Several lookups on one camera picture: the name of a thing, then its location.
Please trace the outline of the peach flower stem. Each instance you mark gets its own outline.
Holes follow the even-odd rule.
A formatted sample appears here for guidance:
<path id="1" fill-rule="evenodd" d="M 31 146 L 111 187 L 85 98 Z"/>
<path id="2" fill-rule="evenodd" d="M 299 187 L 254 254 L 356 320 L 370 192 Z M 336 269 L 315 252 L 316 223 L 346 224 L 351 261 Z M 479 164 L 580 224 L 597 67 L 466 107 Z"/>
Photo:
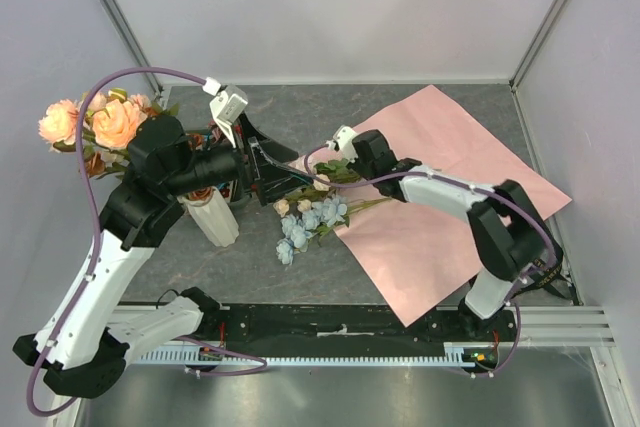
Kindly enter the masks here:
<path id="1" fill-rule="evenodd" d="M 309 158 L 309 167 L 314 176 L 336 184 L 357 183 L 362 180 L 359 174 L 347 166 L 346 160 L 315 161 Z M 285 217 L 294 212 L 306 212 L 319 206 L 321 202 L 337 192 L 335 187 L 330 187 L 305 176 L 306 169 L 303 159 L 293 163 L 293 169 L 300 174 L 290 172 L 291 177 L 300 186 L 290 188 L 285 194 L 279 194 L 273 203 L 273 208 L 280 217 Z"/>

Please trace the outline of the purple pink wrapping paper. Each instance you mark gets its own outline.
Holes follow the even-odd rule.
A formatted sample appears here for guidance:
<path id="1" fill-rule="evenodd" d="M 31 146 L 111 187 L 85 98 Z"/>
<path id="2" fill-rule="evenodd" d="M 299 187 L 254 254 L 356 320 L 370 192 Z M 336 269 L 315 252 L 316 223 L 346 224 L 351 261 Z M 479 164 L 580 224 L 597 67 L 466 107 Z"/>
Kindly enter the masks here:
<path id="1" fill-rule="evenodd" d="M 286 144 L 301 153 L 341 126 L 380 130 L 399 158 L 445 174 L 497 185 L 520 183 L 543 219 L 570 197 L 532 170 L 441 87 L 428 86 L 373 113 L 351 97 L 299 107 L 288 119 Z M 346 245 L 399 320 L 408 325 L 475 275 L 481 262 L 467 224 L 429 206 L 391 200 L 356 214 L 337 237 Z"/>

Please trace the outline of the large peach peony stem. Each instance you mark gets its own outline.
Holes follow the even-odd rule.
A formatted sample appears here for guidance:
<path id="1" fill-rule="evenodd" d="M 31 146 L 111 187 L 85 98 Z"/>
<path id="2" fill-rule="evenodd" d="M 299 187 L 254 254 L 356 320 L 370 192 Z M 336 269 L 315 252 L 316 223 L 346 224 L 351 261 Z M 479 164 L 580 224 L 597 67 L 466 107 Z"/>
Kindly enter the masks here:
<path id="1" fill-rule="evenodd" d="M 175 116 L 177 104 L 164 108 L 143 94 L 128 94 L 115 88 L 97 93 L 87 111 L 80 113 L 81 101 L 61 100 L 50 105 L 38 122 L 40 137 L 57 153 L 73 153 L 76 141 L 83 142 L 83 160 L 96 151 L 106 151 L 124 157 L 129 162 L 127 145 L 145 120 L 160 116 Z"/>

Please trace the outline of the brown orange flower stem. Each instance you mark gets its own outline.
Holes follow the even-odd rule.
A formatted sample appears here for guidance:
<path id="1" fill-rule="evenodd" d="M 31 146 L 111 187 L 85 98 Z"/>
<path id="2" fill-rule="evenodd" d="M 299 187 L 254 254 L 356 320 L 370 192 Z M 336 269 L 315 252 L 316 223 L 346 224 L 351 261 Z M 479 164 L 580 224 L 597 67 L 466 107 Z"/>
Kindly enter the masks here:
<path id="1" fill-rule="evenodd" d="M 85 169 L 90 178 L 104 178 L 110 174 L 123 175 L 125 167 L 120 160 L 124 157 L 119 154 L 112 154 L 106 151 L 96 151 L 85 159 Z M 186 195 L 190 202 L 208 201 L 214 192 L 213 187 L 199 189 Z"/>

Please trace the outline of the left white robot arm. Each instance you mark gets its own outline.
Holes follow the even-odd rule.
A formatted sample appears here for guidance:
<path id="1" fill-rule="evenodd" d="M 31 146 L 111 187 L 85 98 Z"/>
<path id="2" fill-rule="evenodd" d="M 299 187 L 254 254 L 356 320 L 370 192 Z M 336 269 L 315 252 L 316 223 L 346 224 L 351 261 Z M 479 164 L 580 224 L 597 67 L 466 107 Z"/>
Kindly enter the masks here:
<path id="1" fill-rule="evenodd" d="M 208 340 L 219 329 L 216 302 L 193 287 L 164 307 L 124 327 L 107 322 L 133 276 L 180 219 L 181 196 L 220 183 L 287 183 L 298 154 L 240 118 L 243 145 L 192 150 L 178 119 L 144 121 L 127 150 L 131 162 L 122 183 L 99 215 L 98 231 L 82 271 L 49 326 L 19 337 L 14 353 L 56 394 L 94 399 L 108 391 L 126 367 L 165 342 L 192 334 Z"/>

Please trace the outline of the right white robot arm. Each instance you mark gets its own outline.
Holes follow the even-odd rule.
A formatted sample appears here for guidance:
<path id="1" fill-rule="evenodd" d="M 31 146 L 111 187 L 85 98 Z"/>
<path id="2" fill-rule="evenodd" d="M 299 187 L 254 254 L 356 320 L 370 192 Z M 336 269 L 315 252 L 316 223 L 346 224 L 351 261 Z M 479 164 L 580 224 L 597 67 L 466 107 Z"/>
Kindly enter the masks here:
<path id="1" fill-rule="evenodd" d="M 382 196 L 432 207 L 469 225 L 482 268 L 458 307 L 465 338 L 481 340 L 493 330 L 493 317 L 533 269 L 561 264 L 561 248 L 518 182 L 473 184 L 415 159 L 399 160 L 378 130 L 344 128 L 334 141 L 349 168 Z"/>

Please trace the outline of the white ribbed ceramic vase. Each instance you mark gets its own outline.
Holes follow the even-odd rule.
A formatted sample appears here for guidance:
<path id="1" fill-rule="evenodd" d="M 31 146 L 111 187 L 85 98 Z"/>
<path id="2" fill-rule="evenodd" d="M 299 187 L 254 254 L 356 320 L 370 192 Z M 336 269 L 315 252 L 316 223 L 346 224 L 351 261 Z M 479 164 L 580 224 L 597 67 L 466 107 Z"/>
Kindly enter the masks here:
<path id="1" fill-rule="evenodd" d="M 217 189 L 196 191 L 180 197 L 179 201 L 214 246 L 227 247 L 237 240 L 238 223 Z"/>

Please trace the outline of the dark green plastic tray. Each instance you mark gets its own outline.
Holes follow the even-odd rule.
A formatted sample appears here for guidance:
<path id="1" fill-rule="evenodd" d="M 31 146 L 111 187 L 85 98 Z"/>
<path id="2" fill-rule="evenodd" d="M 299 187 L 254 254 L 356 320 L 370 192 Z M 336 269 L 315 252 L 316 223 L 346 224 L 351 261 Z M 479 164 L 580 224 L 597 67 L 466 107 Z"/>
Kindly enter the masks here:
<path id="1" fill-rule="evenodd" d="M 209 131 L 200 129 L 188 132 L 187 135 L 193 151 L 210 150 L 228 142 L 218 127 L 211 127 Z M 244 207 L 252 197 L 251 192 L 245 190 L 241 180 L 223 182 L 218 184 L 216 189 L 232 209 Z"/>

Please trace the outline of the blue hydrangea stem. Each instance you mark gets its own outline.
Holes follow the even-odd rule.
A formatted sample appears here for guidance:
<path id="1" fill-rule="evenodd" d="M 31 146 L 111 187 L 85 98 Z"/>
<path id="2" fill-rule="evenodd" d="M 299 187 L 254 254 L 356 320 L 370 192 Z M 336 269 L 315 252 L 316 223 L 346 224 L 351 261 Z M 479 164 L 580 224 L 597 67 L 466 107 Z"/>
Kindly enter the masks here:
<path id="1" fill-rule="evenodd" d="M 297 254 L 308 250 L 312 241 L 320 243 L 336 228 L 348 228 L 356 214 L 387 201 L 387 198 L 349 201 L 336 193 L 315 201 L 307 198 L 276 201 L 273 208 L 280 216 L 282 232 L 275 247 L 278 261 L 290 266 Z"/>

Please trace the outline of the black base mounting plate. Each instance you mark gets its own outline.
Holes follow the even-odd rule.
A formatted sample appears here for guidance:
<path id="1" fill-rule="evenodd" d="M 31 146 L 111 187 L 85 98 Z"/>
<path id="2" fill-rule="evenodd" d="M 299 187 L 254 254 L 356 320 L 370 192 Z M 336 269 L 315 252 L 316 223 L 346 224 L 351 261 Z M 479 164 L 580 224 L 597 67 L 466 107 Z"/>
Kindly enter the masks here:
<path id="1" fill-rule="evenodd" d="M 228 304 L 209 311 L 192 334 L 201 340 L 233 342 L 281 339 L 287 335 L 319 338 L 327 334 L 408 337 L 443 342 L 510 342 L 517 322 L 501 310 L 490 320 L 472 321 L 457 309 L 434 308 L 404 325 L 388 306 Z"/>

